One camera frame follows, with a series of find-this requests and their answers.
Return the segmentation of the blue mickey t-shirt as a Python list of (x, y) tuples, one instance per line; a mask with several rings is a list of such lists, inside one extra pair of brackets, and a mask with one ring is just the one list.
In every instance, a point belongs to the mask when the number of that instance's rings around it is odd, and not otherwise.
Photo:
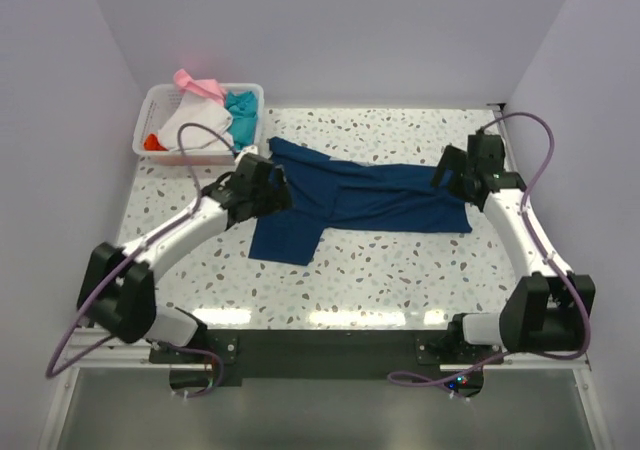
[(462, 233), (472, 231), (465, 203), (436, 169), (410, 164), (364, 165), (334, 159), (280, 137), (269, 141), (291, 192), (290, 209), (257, 219), (249, 257), (306, 266), (328, 228), (350, 231)]

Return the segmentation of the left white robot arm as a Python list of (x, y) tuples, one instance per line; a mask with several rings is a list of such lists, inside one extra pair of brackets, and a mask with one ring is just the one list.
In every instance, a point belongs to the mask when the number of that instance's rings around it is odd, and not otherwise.
[(151, 232), (126, 244), (108, 242), (91, 253), (77, 300), (88, 317), (124, 343), (139, 340), (203, 350), (207, 326), (179, 309), (161, 309), (156, 285), (185, 256), (234, 225), (288, 210), (292, 197), (281, 166), (246, 153), (195, 198)]

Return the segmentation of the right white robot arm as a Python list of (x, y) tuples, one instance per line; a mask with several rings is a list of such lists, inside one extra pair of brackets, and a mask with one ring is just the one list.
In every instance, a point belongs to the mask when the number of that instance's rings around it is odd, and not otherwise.
[(457, 314), (449, 332), (467, 345), (499, 346), (512, 353), (565, 359), (583, 354), (595, 284), (560, 257), (530, 205), (527, 186), (505, 168), (499, 135), (470, 135), (466, 149), (445, 147), (431, 180), (476, 206), (507, 252), (516, 284), (498, 313)]

